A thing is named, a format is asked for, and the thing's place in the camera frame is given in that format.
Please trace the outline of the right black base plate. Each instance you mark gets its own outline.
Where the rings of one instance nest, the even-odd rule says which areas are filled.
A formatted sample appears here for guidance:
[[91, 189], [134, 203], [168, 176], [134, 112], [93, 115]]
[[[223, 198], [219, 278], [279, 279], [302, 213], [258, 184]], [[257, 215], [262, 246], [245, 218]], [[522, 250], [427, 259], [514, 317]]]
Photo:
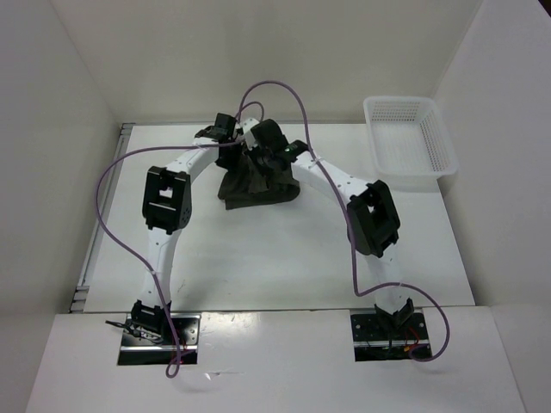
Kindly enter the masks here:
[[428, 331], [421, 311], [415, 311], [397, 332], [390, 335], [374, 310], [350, 313], [355, 361], [402, 361], [409, 352], [421, 360], [432, 356]]

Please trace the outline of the olive green shorts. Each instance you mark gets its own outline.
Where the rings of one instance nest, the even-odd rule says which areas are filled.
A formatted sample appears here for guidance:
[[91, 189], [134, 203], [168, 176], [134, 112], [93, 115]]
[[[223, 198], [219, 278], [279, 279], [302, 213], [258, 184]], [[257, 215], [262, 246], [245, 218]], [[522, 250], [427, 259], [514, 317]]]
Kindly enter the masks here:
[[300, 194], [290, 167], [258, 152], [226, 150], [215, 164], [226, 171], [218, 191], [226, 210], [290, 202]]

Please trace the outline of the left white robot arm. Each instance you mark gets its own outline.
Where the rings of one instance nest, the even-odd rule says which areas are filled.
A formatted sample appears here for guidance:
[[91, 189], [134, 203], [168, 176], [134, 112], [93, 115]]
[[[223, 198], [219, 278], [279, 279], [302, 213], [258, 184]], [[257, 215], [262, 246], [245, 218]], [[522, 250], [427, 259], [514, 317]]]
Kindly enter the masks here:
[[233, 148], [236, 119], [217, 114], [214, 124], [200, 130], [193, 144], [164, 167], [146, 173], [142, 215], [148, 230], [148, 275], [131, 310], [132, 325], [150, 342], [168, 340], [172, 332], [170, 276], [176, 244], [192, 214], [192, 183], [221, 150]]

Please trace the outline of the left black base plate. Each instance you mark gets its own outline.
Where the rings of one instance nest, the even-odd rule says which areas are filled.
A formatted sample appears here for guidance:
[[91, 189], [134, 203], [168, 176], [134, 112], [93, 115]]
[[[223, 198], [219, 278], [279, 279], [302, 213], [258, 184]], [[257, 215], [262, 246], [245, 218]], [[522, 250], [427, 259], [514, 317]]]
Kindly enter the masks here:
[[182, 358], [181, 366], [196, 365], [198, 361], [199, 327], [201, 316], [198, 314], [172, 314], [176, 328], [175, 341], [170, 328], [163, 333], [152, 332], [133, 324], [127, 317], [122, 330], [121, 345], [117, 360], [118, 366], [161, 366], [176, 358], [176, 346], [179, 345]]

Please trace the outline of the aluminium table edge rail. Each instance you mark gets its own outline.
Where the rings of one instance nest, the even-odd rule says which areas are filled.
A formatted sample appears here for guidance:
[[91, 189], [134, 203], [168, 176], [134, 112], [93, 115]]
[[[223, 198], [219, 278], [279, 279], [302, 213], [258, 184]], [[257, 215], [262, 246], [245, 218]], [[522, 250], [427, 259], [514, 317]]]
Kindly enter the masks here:
[[[129, 140], [133, 130], [133, 123], [124, 123], [121, 126], [117, 146], [115, 149], [114, 159], [124, 155], [127, 152]], [[100, 194], [98, 195], [98, 209], [100, 215], [107, 219], [109, 210], [113, 201], [114, 187], [118, 182], [122, 162], [111, 168], [105, 175], [100, 186]], [[96, 262], [99, 256], [100, 247], [102, 244], [104, 230], [98, 222], [95, 223], [86, 255], [81, 267], [80, 276], [75, 287], [69, 307], [69, 313], [82, 314], [84, 313], [85, 302], [90, 290], [91, 282], [95, 273]]]

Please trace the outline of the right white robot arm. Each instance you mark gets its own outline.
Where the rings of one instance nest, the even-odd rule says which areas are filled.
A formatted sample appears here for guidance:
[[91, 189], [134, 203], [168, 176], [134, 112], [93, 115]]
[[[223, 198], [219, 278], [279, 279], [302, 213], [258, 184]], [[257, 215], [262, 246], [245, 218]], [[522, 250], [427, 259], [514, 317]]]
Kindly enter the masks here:
[[240, 128], [246, 155], [264, 176], [289, 177], [336, 202], [350, 242], [354, 294], [374, 293], [379, 332], [387, 338], [400, 336], [414, 307], [412, 299], [398, 291], [401, 273], [395, 246], [400, 219], [388, 185], [344, 172], [313, 155], [306, 142], [288, 142], [272, 119], [249, 118]]

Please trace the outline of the white plastic basket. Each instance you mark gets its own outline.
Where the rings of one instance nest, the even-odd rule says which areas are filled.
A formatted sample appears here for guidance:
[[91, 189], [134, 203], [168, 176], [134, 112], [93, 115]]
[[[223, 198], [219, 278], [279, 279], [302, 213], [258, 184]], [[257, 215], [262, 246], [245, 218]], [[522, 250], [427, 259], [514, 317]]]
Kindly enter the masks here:
[[375, 168], [384, 176], [439, 179], [458, 170], [448, 130], [427, 97], [370, 96], [363, 102]]

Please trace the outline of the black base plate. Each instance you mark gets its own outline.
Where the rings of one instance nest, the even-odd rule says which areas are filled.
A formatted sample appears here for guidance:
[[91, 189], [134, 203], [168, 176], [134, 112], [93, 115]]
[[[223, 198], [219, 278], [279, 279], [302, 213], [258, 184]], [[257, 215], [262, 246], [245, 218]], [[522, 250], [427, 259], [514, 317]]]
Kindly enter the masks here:
[[350, 313], [355, 361], [402, 361], [409, 352], [421, 360], [432, 356], [428, 331], [421, 311], [415, 311], [397, 332], [390, 335], [374, 310]]
[[198, 314], [172, 314], [176, 328], [175, 341], [170, 328], [163, 333], [152, 332], [133, 324], [127, 317], [122, 330], [121, 345], [117, 360], [118, 366], [161, 366], [176, 358], [176, 346], [179, 345], [182, 358], [181, 366], [196, 365], [198, 361], [199, 327], [201, 316]]

